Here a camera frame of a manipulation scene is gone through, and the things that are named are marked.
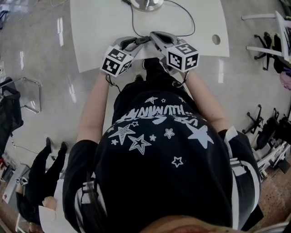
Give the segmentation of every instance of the round hole in table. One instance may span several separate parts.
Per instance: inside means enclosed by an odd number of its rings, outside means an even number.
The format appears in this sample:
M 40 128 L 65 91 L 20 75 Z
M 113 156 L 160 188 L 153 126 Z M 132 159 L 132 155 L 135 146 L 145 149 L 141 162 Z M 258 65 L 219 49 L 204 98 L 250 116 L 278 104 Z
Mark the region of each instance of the round hole in table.
M 218 35 L 213 35 L 212 36 L 212 41 L 215 45 L 219 45 L 221 40 L 220 40 L 220 37 Z

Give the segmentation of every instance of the metal lamp base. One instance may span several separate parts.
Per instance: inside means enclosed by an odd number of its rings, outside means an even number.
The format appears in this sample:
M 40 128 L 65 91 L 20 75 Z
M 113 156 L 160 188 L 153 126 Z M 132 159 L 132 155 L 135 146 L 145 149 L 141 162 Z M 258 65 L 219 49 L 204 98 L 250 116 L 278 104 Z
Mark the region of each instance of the metal lamp base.
M 135 9 L 150 12 L 159 9 L 164 0 L 130 0 L 130 2 Z

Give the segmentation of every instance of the star print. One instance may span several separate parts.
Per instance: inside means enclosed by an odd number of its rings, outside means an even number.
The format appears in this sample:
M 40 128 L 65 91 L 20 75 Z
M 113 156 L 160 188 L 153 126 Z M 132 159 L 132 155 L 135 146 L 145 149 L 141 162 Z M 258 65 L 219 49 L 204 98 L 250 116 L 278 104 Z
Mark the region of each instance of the star print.
M 182 99 L 182 97 L 179 97 L 179 99 L 180 99 L 182 102 L 186 103 L 186 102 Z
M 119 141 L 117 141 L 116 139 L 114 139 L 114 140 L 111 141 L 111 145 L 114 144 L 114 146 L 116 146 L 117 143 L 119 143 Z
M 110 131 L 114 130 L 114 127 L 111 127 L 107 130 L 107 132 L 109 133 Z
M 174 164 L 176 167 L 179 167 L 179 165 L 183 165 L 182 157 L 180 158 L 174 157 L 172 164 Z
M 150 136 L 150 141 L 155 141 L 155 140 L 156 140 L 156 136 L 155 135 Z
M 138 126 L 138 122 L 132 122 L 131 125 L 132 125 L 133 127 L 136 127 L 136 126 Z
M 193 133 L 188 137 L 188 139 L 198 139 L 200 144 L 205 149 L 207 149 L 208 142 L 211 142 L 212 144 L 214 144 L 211 137 L 209 137 L 209 135 L 207 134 L 207 130 L 208 130 L 207 126 L 202 126 L 200 129 L 197 129 L 197 128 L 189 125 L 188 123 L 186 125 Z
M 139 138 L 135 138 L 135 137 L 132 137 L 132 136 L 128 136 L 128 137 L 129 137 L 129 139 L 131 139 L 132 142 L 133 142 L 132 145 L 131 145 L 130 148 L 129 148 L 130 151 L 132 151 L 132 150 L 134 150 L 134 149 L 138 149 L 139 152 L 140 152 L 142 155 L 144 155 L 144 154 L 145 154 L 145 147 L 146 147 L 146 146 L 151 146 L 150 143 L 148 143 L 148 142 L 146 142 L 146 141 L 144 140 L 144 134 L 141 135 Z
M 145 103 L 147 103 L 147 102 L 151 102 L 152 104 L 154 104 L 154 100 L 156 100 L 156 99 L 158 99 L 158 98 L 151 97 L 151 98 L 147 99 L 147 100 L 145 101 Z
M 123 142 L 125 140 L 125 137 L 127 134 L 135 134 L 134 131 L 130 130 L 129 127 L 130 127 L 131 124 L 125 126 L 125 127 L 118 127 L 118 131 L 115 132 L 114 134 L 112 134 L 111 136 L 109 137 L 115 137 L 115 136 L 118 136 L 119 137 L 119 140 L 120 140 L 120 144 L 123 145 Z
M 166 133 L 164 134 L 164 136 L 168 137 L 169 139 L 171 139 L 171 137 L 174 135 L 175 134 L 173 133 L 173 129 L 166 129 Z

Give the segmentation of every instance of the white cube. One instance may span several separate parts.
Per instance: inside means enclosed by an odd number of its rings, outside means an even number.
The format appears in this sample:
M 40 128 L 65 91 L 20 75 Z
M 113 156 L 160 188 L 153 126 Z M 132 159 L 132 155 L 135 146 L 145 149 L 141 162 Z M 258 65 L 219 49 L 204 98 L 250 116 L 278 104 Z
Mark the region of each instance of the white cube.
M 167 49 L 167 65 L 181 72 L 186 72 L 198 66 L 199 53 L 188 43 Z
M 134 57 L 109 46 L 102 60 L 101 70 L 114 77 L 127 71 Z

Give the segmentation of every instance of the gray tile floor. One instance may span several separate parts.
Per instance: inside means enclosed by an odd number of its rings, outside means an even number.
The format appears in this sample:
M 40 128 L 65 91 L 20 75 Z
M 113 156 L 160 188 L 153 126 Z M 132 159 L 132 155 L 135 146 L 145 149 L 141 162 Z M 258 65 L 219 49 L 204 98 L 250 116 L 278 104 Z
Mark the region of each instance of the gray tile floor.
M 37 1 L 0 0 L 0 8 L 11 11 L 0 31 L 0 61 L 4 61 L 5 75 L 13 79 L 25 76 L 39 80 L 43 88 L 42 112 L 36 115 L 22 110 L 24 126 L 16 130 L 13 137 L 16 145 L 34 152 L 44 147 L 47 136 L 52 138 L 56 147 L 60 147 L 62 141 L 70 146 L 74 144 L 81 111 L 98 72 L 78 72 L 70 25 L 70 1 L 55 8 L 49 0 Z M 230 57 L 203 56 L 196 71 L 219 99 L 229 120 L 242 130 L 250 123 L 246 117 L 248 111 L 255 113 L 256 106 L 261 104 L 265 119 L 271 116 L 274 107 L 286 113 L 291 95 L 281 85 L 272 67 L 273 61 L 269 71 L 263 71 L 262 60 L 253 59 L 256 53 L 245 50 L 246 45 L 259 45 L 254 34 L 277 32 L 275 21 L 242 21 L 241 15 L 283 11 L 278 0 L 221 2 L 229 35 Z M 58 34 L 59 21 L 63 22 L 63 46 Z M 116 83 L 122 88 L 139 73 L 144 74 L 144 71 L 140 62 L 136 62 L 131 72 Z M 23 103 L 35 102 L 38 107 L 37 92 L 32 91 L 33 86 L 20 83 L 17 87 Z M 111 87 L 105 129 L 110 126 L 117 94 L 117 88 Z M 31 165 L 35 158 L 35 154 L 22 148 L 14 149 L 10 140 L 6 149 L 16 163 Z

